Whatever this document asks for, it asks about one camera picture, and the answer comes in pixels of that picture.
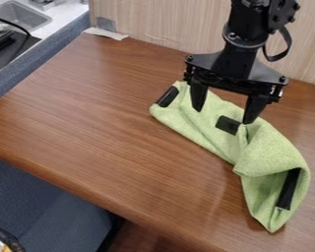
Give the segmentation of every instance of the green towel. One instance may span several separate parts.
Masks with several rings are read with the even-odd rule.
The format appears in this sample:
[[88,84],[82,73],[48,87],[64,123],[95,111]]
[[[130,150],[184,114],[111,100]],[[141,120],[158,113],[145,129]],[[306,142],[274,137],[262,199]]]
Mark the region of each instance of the green towel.
[[[236,135],[215,127],[221,116],[240,122],[244,110],[208,92],[206,103],[198,112],[191,105],[189,86],[185,82],[176,82],[174,86],[179,91],[176,98],[167,107],[152,105],[151,115],[234,164],[233,172],[241,177],[251,216],[269,232],[280,229],[301,204],[310,183],[308,165],[299,151],[261,118],[249,125],[241,124]],[[293,189],[286,184],[289,174],[295,176]],[[284,188],[292,191],[285,208],[279,206],[279,198],[285,202],[289,197]]]

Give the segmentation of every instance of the black patch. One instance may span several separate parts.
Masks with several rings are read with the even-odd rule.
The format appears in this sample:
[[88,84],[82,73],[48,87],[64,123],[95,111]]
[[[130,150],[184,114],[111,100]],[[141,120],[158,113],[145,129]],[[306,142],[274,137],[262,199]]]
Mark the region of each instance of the black patch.
[[221,116],[216,127],[235,136],[241,123],[226,116]]
[[301,168],[291,169],[287,173],[286,180],[284,181],[282,192],[278,198],[276,207],[281,209],[290,210],[290,203],[294,195],[297,180],[299,178]]
[[177,97],[179,91],[175,86],[171,86],[164,94],[161,96],[156,104],[160,107],[168,107],[174,99]]

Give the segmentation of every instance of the paper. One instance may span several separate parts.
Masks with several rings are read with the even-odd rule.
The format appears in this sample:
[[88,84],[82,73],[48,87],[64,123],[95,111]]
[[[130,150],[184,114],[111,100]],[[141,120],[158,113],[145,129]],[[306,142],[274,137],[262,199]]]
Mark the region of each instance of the paper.
[[107,31],[107,30],[99,29],[99,28],[88,28],[84,32],[88,34],[107,36],[118,41],[121,41],[122,39],[128,37],[128,35],[112,32],[112,31]]

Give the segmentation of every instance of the floor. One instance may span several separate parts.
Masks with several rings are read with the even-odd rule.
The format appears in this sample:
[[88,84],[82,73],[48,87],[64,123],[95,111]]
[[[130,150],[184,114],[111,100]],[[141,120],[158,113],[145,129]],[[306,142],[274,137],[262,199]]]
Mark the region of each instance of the floor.
[[109,252],[194,252],[194,250],[127,221],[117,234]]

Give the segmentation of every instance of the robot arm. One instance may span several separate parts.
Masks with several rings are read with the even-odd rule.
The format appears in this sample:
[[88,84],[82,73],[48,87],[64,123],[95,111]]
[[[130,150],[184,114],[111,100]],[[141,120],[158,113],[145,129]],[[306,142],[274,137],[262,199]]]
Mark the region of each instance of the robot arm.
[[[208,87],[248,95],[243,123],[254,122],[267,104],[278,102],[288,79],[256,59],[263,48],[265,57],[273,62],[284,58],[292,39],[285,25],[294,22],[300,6],[295,0],[231,0],[231,12],[222,36],[225,47],[213,54],[187,56],[184,80],[191,87],[192,105],[201,111]],[[269,56],[266,42],[279,31],[287,50]]]

